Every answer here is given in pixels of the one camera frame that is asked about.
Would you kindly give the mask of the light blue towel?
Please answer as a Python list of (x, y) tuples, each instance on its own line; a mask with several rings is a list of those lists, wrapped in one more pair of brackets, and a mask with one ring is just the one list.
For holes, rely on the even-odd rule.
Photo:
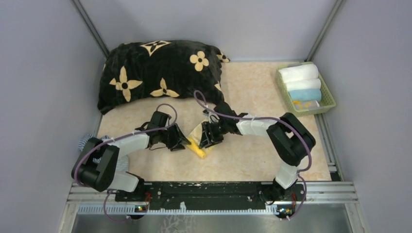
[(319, 89), (294, 90), (288, 92), (292, 101), (320, 101), (322, 93)]

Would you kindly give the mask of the pale yellow cream towel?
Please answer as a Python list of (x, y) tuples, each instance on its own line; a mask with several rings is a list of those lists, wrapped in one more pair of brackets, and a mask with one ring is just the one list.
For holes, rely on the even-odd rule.
[(190, 144), (187, 145), (187, 147), (202, 159), (206, 158), (215, 147), (215, 146), (210, 146), (208, 148), (200, 148), (203, 122), (207, 122), (207, 120), (204, 119), (187, 136), (187, 139), (190, 142)]

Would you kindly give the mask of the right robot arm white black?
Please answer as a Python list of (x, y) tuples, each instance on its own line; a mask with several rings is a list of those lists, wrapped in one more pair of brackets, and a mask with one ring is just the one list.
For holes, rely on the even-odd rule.
[(201, 124), (198, 148), (206, 149), (223, 142), (226, 133), (254, 135), (269, 138), (281, 159), (274, 179), (274, 195), (286, 200), (301, 172), (301, 161), (309, 156), (316, 145), (314, 136), (292, 113), (280, 118), (253, 117), (248, 113), (236, 114), (226, 102), (216, 106), (210, 118)]

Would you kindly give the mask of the yellow grey towel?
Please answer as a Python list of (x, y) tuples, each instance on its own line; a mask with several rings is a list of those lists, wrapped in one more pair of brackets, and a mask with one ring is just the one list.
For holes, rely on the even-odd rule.
[(314, 111), (315, 109), (320, 108), (320, 104), (316, 100), (309, 100), (309, 101), (294, 100), (292, 103), (296, 111)]

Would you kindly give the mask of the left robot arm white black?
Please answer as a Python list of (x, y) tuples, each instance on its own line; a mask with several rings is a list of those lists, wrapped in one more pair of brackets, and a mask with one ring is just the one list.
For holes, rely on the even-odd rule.
[(118, 160), (132, 152), (149, 149), (162, 143), (171, 151), (183, 150), (191, 142), (183, 135), (171, 116), (155, 111), (150, 121), (133, 132), (114, 139), (89, 139), (84, 145), (71, 176), (79, 184), (91, 187), (98, 192), (106, 190), (125, 191), (134, 201), (146, 194), (145, 186), (137, 175), (117, 170)]

